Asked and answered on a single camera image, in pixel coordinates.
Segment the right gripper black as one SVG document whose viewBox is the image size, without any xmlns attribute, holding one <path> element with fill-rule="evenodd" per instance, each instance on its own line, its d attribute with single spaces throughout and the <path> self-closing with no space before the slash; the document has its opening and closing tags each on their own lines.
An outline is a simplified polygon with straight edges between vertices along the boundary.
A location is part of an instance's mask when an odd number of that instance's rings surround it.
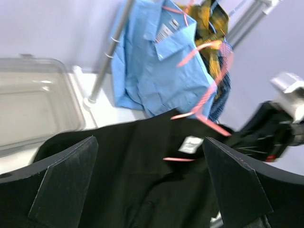
<svg viewBox="0 0 304 228">
<path fill-rule="evenodd" d="M 277 103 L 266 101 L 243 128 L 231 135 L 231 148 L 263 162 L 274 162 L 289 146 L 304 143 L 304 122 L 292 117 Z"/>
</svg>

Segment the black shirt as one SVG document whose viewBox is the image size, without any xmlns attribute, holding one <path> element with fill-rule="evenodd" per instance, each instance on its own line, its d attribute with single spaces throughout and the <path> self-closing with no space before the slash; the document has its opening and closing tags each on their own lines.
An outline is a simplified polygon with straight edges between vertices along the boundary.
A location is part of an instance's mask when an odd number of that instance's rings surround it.
<svg viewBox="0 0 304 228">
<path fill-rule="evenodd" d="M 34 161 L 94 136 L 98 153 L 79 222 L 81 228 L 207 228 L 219 212 L 201 147 L 183 153 L 189 136 L 225 137 L 176 110 L 150 119 L 60 133 Z"/>
</svg>

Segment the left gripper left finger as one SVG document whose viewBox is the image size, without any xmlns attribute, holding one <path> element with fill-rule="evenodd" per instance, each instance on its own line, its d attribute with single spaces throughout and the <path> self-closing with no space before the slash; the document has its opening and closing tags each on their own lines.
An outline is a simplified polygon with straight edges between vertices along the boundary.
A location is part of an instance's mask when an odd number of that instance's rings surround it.
<svg viewBox="0 0 304 228">
<path fill-rule="evenodd" d="M 28 217 L 48 228 L 78 227 L 97 152 L 97 140 L 90 136 L 32 163 L 45 174 Z"/>
</svg>

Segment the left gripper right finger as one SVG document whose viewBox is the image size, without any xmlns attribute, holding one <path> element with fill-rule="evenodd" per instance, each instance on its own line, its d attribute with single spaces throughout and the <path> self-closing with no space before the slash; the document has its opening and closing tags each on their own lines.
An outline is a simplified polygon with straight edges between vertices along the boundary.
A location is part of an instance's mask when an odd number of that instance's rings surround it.
<svg viewBox="0 0 304 228">
<path fill-rule="evenodd" d="M 229 149 L 205 138 L 203 151 L 225 225 L 268 225 L 273 208 L 253 168 Z"/>
</svg>

